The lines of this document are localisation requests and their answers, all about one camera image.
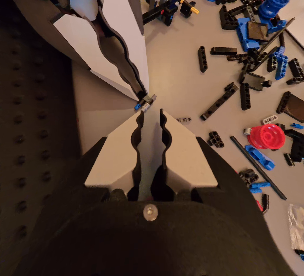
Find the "blue angled beam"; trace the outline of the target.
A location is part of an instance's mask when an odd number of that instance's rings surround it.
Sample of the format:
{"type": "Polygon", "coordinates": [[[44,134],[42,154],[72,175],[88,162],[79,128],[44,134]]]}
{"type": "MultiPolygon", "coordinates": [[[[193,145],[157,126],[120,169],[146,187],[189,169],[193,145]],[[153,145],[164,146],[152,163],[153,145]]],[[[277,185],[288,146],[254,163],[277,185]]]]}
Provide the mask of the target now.
{"type": "Polygon", "coordinates": [[[275,80],[281,80],[286,75],[286,70],[287,70],[287,66],[288,66],[288,57],[279,52],[275,52],[274,56],[277,58],[277,63],[278,63],[276,74],[275,74],[275,80]]]}

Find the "grey long holed beam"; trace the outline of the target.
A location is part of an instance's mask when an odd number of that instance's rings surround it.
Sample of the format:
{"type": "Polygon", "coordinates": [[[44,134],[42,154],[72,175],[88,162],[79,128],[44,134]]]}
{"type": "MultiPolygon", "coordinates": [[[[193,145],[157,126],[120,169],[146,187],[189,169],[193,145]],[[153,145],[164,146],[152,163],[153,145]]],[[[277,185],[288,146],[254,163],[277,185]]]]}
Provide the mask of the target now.
{"type": "Polygon", "coordinates": [[[244,16],[249,18],[251,22],[261,23],[259,16],[253,12],[253,9],[250,6],[245,8],[244,16]]]}

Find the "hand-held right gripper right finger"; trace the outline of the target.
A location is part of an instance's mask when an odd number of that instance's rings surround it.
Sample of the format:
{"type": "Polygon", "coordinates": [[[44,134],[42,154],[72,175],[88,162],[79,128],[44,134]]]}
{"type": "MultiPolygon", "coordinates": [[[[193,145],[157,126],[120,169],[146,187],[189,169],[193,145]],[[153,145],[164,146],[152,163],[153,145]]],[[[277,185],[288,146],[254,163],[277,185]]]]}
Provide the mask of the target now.
{"type": "Polygon", "coordinates": [[[153,199],[173,201],[183,191],[217,187],[218,181],[195,134],[164,109],[160,110],[160,127],[164,150],[151,184],[153,199]]]}

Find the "black elbow connector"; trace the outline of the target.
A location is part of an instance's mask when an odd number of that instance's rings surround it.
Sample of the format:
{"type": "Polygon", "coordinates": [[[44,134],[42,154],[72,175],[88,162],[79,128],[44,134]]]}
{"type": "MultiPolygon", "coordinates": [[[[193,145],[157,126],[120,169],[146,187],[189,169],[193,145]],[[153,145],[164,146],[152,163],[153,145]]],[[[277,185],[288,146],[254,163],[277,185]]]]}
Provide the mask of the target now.
{"type": "Polygon", "coordinates": [[[286,160],[286,163],[287,163],[288,166],[291,166],[291,167],[294,167],[294,166],[295,166],[295,163],[294,163],[294,161],[291,159],[290,154],[284,153],[283,156],[284,156],[284,159],[286,160]]]}

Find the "pile of small pins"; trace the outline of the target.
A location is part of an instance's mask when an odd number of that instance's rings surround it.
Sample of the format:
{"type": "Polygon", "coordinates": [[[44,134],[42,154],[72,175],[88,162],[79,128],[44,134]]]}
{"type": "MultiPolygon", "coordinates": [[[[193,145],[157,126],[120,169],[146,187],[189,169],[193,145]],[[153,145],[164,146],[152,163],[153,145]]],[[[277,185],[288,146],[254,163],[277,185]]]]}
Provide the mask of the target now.
{"type": "Polygon", "coordinates": [[[256,200],[256,202],[262,214],[266,214],[269,210],[269,195],[263,192],[263,188],[271,187],[271,184],[269,182],[258,182],[259,176],[253,169],[241,171],[238,175],[252,195],[261,196],[261,200],[256,200]]]}

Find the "black three-hole connector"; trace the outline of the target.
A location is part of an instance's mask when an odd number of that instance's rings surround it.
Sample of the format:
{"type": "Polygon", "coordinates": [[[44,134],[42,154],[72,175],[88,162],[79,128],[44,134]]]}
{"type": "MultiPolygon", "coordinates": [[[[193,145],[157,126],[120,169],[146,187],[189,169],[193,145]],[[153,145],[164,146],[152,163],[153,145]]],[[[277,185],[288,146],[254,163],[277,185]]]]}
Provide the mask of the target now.
{"type": "Polygon", "coordinates": [[[247,56],[251,57],[254,61],[254,66],[257,66],[258,64],[260,64],[262,62],[262,60],[267,57],[268,53],[267,52],[260,52],[258,49],[256,48],[252,48],[249,49],[247,51],[247,56]]]}

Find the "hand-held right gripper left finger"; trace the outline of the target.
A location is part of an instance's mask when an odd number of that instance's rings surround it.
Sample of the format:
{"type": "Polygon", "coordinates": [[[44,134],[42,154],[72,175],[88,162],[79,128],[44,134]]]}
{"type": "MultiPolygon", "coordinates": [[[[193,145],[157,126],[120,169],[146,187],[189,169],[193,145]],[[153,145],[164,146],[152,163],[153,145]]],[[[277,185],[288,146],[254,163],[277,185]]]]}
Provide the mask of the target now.
{"type": "Polygon", "coordinates": [[[129,201],[137,201],[141,182],[138,145],[142,140],[144,112],[139,111],[104,137],[103,146],[85,180],[88,188],[120,189],[129,201]]]}

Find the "black piece with yellow axle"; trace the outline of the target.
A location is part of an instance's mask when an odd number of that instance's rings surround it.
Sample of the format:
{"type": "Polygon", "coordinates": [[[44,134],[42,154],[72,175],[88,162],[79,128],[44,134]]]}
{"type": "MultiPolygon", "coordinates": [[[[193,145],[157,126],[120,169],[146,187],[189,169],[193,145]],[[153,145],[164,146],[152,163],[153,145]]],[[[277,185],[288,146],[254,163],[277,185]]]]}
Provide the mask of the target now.
{"type": "Polygon", "coordinates": [[[188,2],[186,0],[180,0],[180,4],[180,13],[183,15],[184,18],[188,19],[193,13],[196,15],[199,14],[199,10],[196,9],[195,1],[188,2]]]}

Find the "long black axle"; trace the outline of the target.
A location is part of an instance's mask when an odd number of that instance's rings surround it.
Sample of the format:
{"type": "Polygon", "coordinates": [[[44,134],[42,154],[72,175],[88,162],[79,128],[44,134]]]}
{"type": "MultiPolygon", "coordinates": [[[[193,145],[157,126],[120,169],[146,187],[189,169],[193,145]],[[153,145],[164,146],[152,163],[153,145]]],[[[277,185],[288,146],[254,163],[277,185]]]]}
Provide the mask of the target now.
{"type": "Polygon", "coordinates": [[[289,27],[289,25],[295,20],[295,17],[293,17],[292,19],[290,19],[286,25],[281,29],[279,30],[276,34],[274,34],[270,39],[269,41],[263,46],[260,48],[259,52],[262,53],[277,37],[279,37],[279,35],[281,35],[287,27],[289,27]]]}
{"type": "Polygon", "coordinates": [[[255,169],[264,178],[264,180],[267,181],[268,183],[270,183],[270,186],[276,192],[276,194],[282,200],[286,201],[287,197],[275,185],[275,183],[268,177],[268,175],[263,171],[263,169],[258,165],[258,163],[253,159],[253,157],[245,150],[245,148],[240,144],[240,142],[234,136],[230,136],[230,139],[236,145],[236,147],[242,152],[242,154],[247,158],[247,160],[255,167],[255,169]]]}

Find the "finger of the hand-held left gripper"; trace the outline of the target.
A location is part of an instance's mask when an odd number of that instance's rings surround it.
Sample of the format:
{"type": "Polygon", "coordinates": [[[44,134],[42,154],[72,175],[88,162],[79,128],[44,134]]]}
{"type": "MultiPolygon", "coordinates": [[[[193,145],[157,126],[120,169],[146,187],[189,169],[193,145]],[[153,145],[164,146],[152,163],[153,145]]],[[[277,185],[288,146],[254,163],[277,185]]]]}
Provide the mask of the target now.
{"type": "Polygon", "coordinates": [[[142,35],[128,0],[103,0],[101,17],[124,49],[124,56],[131,66],[140,86],[138,97],[149,93],[149,72],[145,37],[142,35]]]}
{"type": "Polygon", "coordinates": [[[89,66],[90,72],[124,95],[139,101],[146,88],[139,70],[129,58],[129,51],[119,34],[103,38],[87,18],[62,15],[53,26],[89,66]]]}

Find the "grey black long pin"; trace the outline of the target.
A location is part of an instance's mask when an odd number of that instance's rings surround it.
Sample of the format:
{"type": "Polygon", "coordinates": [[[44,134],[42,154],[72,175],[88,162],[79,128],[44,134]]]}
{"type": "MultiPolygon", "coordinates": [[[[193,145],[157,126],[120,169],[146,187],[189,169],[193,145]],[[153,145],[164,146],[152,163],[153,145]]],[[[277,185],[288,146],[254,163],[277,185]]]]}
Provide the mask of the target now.
{"type": "Polygon", "coordinates": [[[141,101],[140,101],[140,111],[146,112],[151,105],[154,103],[156,100],[157,96],[153,94],[151,97],[150,96],[145,96],[141,101]]]}

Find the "blue fender piece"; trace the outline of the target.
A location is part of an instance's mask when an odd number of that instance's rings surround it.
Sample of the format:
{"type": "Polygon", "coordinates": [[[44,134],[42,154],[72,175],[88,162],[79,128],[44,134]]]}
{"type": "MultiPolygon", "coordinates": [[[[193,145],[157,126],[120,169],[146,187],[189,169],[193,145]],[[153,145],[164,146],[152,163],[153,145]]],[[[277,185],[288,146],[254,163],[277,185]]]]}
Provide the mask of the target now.
{"type": "Polygon", "coordinates": [[[268,35],[282,30],[286,26],[287,22],[287,20],[280,20],[277,17],[269,19],[267,21],[268,35]]]}

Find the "black five-hole beam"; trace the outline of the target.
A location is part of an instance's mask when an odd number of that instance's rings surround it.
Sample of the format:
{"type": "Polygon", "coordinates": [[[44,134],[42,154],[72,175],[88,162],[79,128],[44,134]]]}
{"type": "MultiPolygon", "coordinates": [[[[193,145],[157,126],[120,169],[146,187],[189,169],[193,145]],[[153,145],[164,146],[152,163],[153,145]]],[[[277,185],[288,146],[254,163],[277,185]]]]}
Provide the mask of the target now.
{"type": "Polygon", "coordinates": [[[206,70],[208,69],[208,64],[207,64],[206,52],[204,46],[200,46],[200,48],[198,49],[198,60],[199,60],[200,72],[205,73],[206,70]]]}

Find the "black perforated panel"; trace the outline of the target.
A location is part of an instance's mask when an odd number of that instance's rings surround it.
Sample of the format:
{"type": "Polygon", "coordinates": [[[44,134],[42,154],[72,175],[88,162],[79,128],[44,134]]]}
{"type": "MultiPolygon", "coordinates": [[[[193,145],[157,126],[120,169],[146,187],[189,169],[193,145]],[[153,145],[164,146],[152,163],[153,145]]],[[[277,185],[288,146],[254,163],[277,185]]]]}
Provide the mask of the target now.
{"type": "Polygon", "coordinates": [[[41,210],[80,156],[71,60],[1,0],[1,275],[13,275],[41,210]]]}

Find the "medium black axle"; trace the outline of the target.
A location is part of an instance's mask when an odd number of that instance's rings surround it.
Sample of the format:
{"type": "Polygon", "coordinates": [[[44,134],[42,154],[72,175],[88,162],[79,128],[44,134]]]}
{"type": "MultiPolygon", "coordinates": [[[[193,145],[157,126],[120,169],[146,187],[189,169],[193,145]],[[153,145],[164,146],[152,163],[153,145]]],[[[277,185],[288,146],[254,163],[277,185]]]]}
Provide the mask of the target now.
{"type": "Polygon", "coordinates": [[[252,72],[256,71],[257,68],[260,67],[260,65],[262,65],[271,54],[273,54],[274,52],[276,52],[276,50],[278,49],[278,47],[274,47],[271,51],[269,51],[267,54],[264,55],[264,53],[262,55],[260,55],[256,61],[256,65],[255,67],[251,70],[252,72]]]}

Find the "blue flat panel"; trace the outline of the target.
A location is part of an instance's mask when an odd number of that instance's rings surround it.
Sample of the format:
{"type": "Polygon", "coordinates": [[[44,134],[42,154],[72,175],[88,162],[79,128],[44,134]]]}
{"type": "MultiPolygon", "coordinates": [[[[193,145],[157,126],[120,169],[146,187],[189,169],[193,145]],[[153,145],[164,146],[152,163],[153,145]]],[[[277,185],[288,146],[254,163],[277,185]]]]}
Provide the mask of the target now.
{"type": "Polygon", "coordinates": [[[239,38],[239,42],[244,52],[247,52],[249,49],[259,49],[260,45],[257,41],[249,39],[248,36],[248,22],[250,22],[250,18],[240,18],[238,19],[238,27],[236,28],[236,32],[239,38]]]}

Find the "long black holed beam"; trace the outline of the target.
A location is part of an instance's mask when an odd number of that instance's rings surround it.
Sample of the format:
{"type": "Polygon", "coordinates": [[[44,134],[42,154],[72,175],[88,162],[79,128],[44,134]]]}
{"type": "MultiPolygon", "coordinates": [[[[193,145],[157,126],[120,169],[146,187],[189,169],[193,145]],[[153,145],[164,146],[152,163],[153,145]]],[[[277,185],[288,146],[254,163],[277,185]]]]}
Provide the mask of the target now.
{"type": "Polygon", "coordinates": [[[234,82],[228,84],[224,88],[224,94],[211,106],[209,107],[203,114],[200,115],[200,119],[206,121],[212,114],[214,114],[228,99],[231,98],[233,94],[238,91],[238,87],[234,82]]]}

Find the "red wheel rim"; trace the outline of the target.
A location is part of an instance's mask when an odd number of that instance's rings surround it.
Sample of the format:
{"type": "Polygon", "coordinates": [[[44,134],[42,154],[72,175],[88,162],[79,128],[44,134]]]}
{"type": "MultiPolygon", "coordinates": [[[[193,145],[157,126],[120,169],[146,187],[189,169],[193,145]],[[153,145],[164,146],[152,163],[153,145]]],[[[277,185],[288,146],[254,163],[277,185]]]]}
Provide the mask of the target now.
{"type": "Polygon", "coordinates": [[[256,149],[277,150],[285,144],[285,133],[275,124],[256,126],[251,129],[247,140],[256,149]]]}

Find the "blue curved panel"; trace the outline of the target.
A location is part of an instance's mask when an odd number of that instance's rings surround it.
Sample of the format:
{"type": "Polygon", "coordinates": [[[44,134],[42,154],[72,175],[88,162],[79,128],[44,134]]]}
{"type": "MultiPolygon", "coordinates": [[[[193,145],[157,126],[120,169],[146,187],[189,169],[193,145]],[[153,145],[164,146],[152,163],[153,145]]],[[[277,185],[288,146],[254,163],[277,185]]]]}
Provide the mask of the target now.
{"type": "Polygon", "coordinates": [[[250,154],[250,156],[252,156],[254,160],[256,160],[260,165],[262,165],[264,169],[271,171],[275,168],[274,161],[252,145],[246,145],[245,150],[250,154]]]}

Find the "clear plastic bag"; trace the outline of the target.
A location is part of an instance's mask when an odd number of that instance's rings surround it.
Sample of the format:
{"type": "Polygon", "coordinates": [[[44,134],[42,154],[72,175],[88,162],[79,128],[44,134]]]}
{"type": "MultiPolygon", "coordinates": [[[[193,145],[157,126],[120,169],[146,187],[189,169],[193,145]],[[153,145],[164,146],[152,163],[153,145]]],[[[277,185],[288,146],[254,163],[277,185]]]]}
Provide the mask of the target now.
{"type": "Polygon", "coordinates": [[[304,208],[299,205],[288,206],[288,227],[291,247],[294,251],[304,251],[304,208]]]}

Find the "black connector with blue pin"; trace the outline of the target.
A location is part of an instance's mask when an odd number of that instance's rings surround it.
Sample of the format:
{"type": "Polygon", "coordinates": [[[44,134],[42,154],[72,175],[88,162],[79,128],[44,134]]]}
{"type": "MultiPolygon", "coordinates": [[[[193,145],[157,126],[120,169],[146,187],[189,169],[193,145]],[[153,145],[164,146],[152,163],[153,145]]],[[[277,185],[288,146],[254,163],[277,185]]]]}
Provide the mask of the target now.
{"type": "Polygon", "coordinates": [[[140,99],[134,107],[135,111],[138,111],[145,103],[150,104],[152,102],[152,98],[149,95],[144,96],[140,99]]]}

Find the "short black holed beam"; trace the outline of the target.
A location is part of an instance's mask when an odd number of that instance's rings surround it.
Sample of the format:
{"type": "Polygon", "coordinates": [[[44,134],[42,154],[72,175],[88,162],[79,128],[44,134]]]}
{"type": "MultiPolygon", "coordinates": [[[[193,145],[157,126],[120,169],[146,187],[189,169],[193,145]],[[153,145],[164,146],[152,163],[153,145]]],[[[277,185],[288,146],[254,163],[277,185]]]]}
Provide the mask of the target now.
{"type": "Polygon", "coordinates": [[[278,60],[277,57],[273,54],[268,58],[267,62],[267,72],[271,73],[276,71],[278,68],[278,60]]]}

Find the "black thin beam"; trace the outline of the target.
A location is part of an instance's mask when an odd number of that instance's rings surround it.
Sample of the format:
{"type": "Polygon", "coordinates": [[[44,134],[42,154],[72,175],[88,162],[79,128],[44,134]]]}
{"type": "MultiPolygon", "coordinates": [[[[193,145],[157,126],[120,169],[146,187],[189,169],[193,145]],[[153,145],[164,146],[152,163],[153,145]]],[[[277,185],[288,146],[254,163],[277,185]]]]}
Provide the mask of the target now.
{"type": "Polygon", "coordinates": [[[248,56],[247,53],[245,54],[236,54],[236,55],[231,55],[231,56],[227,56],[227,60],[228,61],[240,61],[243,62],[244,59],[246,59],[248,56]]]}

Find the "black flat plate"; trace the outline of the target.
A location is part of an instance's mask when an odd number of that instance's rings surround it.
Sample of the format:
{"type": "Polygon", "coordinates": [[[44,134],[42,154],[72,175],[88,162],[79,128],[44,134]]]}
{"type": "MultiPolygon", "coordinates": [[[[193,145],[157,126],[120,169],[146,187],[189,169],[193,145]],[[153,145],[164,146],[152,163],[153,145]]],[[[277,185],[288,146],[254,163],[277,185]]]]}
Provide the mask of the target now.
{"type": "Polygon", "coordinates": [[[237,48],[235,47],[212,47],[210,50],[211,55],[235,56],[237,55],[237,48]]]}

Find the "black open frame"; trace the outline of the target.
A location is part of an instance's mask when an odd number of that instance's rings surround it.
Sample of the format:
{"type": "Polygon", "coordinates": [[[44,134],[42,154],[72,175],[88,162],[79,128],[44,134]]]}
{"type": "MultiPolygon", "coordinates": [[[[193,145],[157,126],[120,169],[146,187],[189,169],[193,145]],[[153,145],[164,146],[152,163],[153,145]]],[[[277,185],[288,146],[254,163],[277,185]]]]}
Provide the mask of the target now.
{"type": "Polygon", "coordinates": [[[236,19],[236,15],[241,13],[245,13],[246,10],[253,10],[253,8],[249,5],[242,5],[232,10],[227,11],[225,5],[223,5],[219,11],[221,27],[223,30],[236,30],[239,26],[239,22],[236,19]]]}

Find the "black tee connector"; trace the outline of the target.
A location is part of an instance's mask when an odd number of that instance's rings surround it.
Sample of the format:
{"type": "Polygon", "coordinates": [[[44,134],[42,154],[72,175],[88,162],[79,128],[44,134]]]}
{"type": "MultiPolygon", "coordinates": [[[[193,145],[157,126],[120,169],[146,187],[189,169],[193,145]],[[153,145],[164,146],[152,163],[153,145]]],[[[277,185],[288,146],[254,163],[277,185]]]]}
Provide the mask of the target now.
{"type": "Polygon", "coordinates": [[[217,131],[209,132],[209,139],[207,140],[207,144],[209,146],[215,146],[216,148],[223,148],[225,146],[217,131]]]}

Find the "grey desk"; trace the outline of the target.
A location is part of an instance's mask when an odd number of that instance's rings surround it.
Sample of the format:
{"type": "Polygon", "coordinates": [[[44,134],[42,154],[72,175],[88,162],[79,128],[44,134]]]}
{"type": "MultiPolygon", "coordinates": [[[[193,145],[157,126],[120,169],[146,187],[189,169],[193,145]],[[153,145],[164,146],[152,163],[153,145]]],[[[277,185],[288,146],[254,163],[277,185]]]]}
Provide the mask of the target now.
{"type": "MultiPolygon", "coordinates": [[[[208,134],[216,130],[224,141],[224,148],[212,147],[223,159],[239,172],[252,165],[231,141],[234,136],[243,146],[248,144],[243,134],[247,127],[259,126],[260,122],[276,114],[277,106],[284,92],[303,100],[303,83],[289,86],[288,69],[286,77],[274,80],[270,88],[262,92],[250,91],[251,109],[242,111],[240,94],[234,94],[228,102],[208,120],[201,121],[200,115],[224,93],[224,87],[231,82],[238,85],[242,65],[227,61],[226,57],[210,55],[214,46],[236,47],[243,52],[236,31],[222,30],[220,6],[206,0],[194,0],[200,11],[185,19],[177,12],[170,27],[154,20],[144,26],[146,53],[149,70],[150,94],[157,100],[147,111],[139,145],[142,159],[142,179],[139,200],[150,200],[150,185],[161,164],[164,144],[159,124],[160,109],[163,108],[174,118],[191,117],[184,125],[196,136],[208,140],[208,134]],[[208,69],[200,72],[197,51],[204,46],[208,69]]],[[[73,64],[73,82],[78,115],[82,153],[87,152],[97,141],[134,114],[135,101],[121,94],[93,74],[73,64]]],[[[271,189],[263,191],[269,195],[269,210],[264,215],[273,239],[287,263],[296,275],[303,275],[303,261],[291,248],[288,206],[303,207],[303,162],[289,166],[284,159],[290,153],[292,139],[286,138],[285,145],[278,151],[264,150],[276,167],[266,172],[287,197],[284,201],[271,189]]]]}

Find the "black angled beam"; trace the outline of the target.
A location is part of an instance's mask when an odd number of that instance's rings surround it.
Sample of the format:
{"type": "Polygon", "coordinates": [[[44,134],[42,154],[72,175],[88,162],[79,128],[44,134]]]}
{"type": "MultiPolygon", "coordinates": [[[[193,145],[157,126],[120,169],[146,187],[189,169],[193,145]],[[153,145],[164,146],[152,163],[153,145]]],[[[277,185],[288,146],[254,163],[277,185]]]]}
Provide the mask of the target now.
{"type": "Polygon", "coordinates": [[[284,134],[292,139],[291,152],[289,153],[294,163],[301,163],[304,159],[304,135],[294,129],[286,129],[285,125],[277,123],[284,134]]]}
{"type": "Polygon", "coordinates": [[[304,73],[297,58],[288,62],[292,78],[286,81],[287,85],[296,85],[304,82],[304,73]]]}

